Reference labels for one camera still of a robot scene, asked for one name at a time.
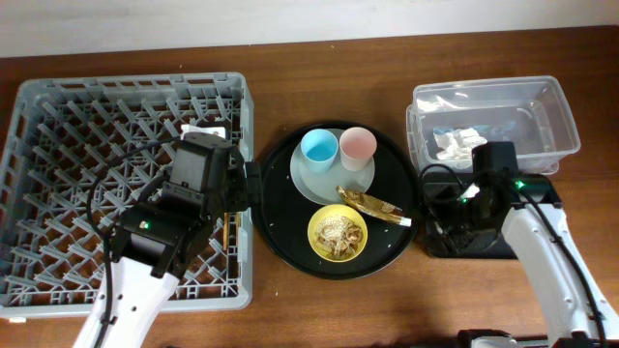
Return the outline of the white napkin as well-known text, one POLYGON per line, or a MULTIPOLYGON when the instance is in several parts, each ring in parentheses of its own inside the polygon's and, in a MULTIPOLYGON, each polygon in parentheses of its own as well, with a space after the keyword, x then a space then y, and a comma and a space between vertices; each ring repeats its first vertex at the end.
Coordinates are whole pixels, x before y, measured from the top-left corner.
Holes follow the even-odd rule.
POLYGON ((471 160, 472 150, 487 140, 473 128, 442 130, 433 134, 440 151, 439 160, 471 160))

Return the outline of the gold foil wrapper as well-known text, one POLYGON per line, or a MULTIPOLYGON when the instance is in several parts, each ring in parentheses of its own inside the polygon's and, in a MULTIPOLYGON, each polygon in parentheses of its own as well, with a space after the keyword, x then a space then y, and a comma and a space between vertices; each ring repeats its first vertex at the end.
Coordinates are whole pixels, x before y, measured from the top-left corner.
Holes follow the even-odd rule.
POLYGON ((378 218, 404 227, 412 225, 412 219, 405 212, 386 201, 366 193, 336 186, 339 197, 349 206, 370 217, 378 218))

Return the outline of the pink cup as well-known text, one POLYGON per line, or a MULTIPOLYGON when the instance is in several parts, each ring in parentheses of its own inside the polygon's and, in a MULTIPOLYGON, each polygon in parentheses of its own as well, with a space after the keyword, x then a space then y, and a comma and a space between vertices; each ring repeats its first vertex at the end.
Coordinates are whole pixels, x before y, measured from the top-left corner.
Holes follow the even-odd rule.
POLYGON ((342 166, 350 171, 362 170, 372 159, 377 149, 374 134, 362 127, 345 130, 339 138, 342 166))

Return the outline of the yellow bowl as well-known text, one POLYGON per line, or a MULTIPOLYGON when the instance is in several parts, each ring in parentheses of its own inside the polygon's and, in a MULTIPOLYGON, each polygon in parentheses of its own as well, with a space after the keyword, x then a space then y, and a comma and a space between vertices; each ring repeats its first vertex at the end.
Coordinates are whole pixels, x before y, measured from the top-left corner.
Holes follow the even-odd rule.
POLYGON ((362 253, 368 242, 368 228, 362 216, 349 206, 327 205, 311 217, 308 240, 323 259, 344 263, 362 253))

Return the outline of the food scraps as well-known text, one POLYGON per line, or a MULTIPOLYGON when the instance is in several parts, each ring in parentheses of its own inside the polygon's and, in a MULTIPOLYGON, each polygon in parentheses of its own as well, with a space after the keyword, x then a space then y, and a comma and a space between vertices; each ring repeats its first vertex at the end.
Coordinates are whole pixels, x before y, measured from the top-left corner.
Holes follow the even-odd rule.
POLYGON ((344 216, 323 218, 314 232, 315 245, 331 260, 349 259, 365 240, 362 228, 344 216))

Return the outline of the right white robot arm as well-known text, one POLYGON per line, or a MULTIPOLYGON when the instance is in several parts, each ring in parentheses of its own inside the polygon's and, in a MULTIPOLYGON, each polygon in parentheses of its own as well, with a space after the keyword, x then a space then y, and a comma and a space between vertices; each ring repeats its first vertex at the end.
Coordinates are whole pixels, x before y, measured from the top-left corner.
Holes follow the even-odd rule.
POLYGON ((550 347, 615 347, 618 314, 589 272, 550 180, 519 171, 513 143, 472 151, 469 183, 423 191, 445 247, 464 251, 481 236, 503 239, 540 304, 550 347))

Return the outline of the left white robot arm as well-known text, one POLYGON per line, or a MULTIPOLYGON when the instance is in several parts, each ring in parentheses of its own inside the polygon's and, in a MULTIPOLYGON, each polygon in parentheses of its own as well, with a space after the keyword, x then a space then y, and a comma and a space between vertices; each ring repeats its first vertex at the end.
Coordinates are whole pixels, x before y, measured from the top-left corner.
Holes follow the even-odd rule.
POLYGON ((103 280, 74 344, 138 347, 192 261, 233 213, 261 202, 260 168, 222 134, 184 131, 170 168, 98 234, 103 280))

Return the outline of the grey plastic dishwasher rack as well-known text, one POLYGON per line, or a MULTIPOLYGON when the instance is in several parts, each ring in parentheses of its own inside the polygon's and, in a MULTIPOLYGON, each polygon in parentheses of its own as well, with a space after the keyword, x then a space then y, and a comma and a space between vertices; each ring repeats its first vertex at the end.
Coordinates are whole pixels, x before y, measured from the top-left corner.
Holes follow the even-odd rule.
POLYGON ((183 124, 221 122, 253 158, 237 72, 23 82, 1 157, 1 314, 82 316, 103 280, 99 232, 174 159, 183 124))

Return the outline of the black rectangular tray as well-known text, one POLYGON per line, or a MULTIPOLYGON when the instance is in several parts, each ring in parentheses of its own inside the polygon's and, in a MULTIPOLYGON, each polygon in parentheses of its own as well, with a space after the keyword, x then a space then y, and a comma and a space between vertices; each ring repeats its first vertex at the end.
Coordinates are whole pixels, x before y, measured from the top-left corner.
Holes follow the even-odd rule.
POLYGON ((451 179, 432 173, 423 192, 427 251, 438 258, 514 259, 501 233, 507 213, 530 200, 563 206, 550 180, 536 174, 509 177, 484 170, 451 179))

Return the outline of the clear plastic bin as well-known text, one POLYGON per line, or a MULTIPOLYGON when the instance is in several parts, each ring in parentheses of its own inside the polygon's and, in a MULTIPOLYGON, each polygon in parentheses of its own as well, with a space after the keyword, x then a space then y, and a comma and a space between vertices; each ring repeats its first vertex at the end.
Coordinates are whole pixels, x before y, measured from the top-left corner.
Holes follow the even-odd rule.
POLYGON ((406 109, 409 156, 418 170, 443 163, 473 171, 469 154, 451 155, 437 142, 446 134, 477 134, 515 145, 518 168, 551 175, 579 151, 575 119, 552 76, 478 79, 419 85, 406 109))

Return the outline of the round black tray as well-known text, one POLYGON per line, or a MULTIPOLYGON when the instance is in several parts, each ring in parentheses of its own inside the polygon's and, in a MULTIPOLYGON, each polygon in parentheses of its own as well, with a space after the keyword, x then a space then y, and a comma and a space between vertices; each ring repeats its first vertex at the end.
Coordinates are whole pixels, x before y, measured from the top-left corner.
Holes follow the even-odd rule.
MULTIPOLYGON (((336 263, 320 257, 310 246, 310 218, 321 206, 299 192, 292 181, 289 164, 303 135, 314 129, 351 128, 345 121, 322 122, 293 131, 261 154, 262 205, 252 210, 252 220, 271 250, 290 266, 311 276, 344 280, 374 274, 395 261, 414 240, 419 223, 404 227, 364 216, 368 242, 359 256, 336 263)), ((378 148, 376 169, 368 194, 387 201, 414 217, 421 207, 418 175, 411 161, 388 135, 372 130, 378 148)))

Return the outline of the grey round plate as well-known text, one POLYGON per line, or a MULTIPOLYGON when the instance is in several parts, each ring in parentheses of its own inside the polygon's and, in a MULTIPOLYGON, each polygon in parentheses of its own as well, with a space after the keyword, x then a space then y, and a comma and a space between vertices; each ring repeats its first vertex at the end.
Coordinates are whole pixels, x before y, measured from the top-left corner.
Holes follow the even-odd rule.
MULTIPOLYGON (((332 132, 338 139, 346 130, 323 129, 332 132)), ((320 204, 340 204, 342 202, 336 186, 365 192, 373 182, 374 159, 359 171, 350 171, 342 166, 340 152, 327 172, 315 173, 309 170, 301 151, 301 141, 296 145, 290 160, 290 175, 296 189, 308 200, 320 204)))

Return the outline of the light blue cup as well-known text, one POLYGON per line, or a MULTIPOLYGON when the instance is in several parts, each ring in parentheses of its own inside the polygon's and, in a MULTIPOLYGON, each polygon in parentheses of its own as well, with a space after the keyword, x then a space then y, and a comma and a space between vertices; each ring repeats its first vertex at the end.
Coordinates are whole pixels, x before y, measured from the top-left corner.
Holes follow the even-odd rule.
POLYGON ((301 151, 310 171, 324 173, 336 158, 339 142, 329 130, 310 130, 301 140, 301 151))

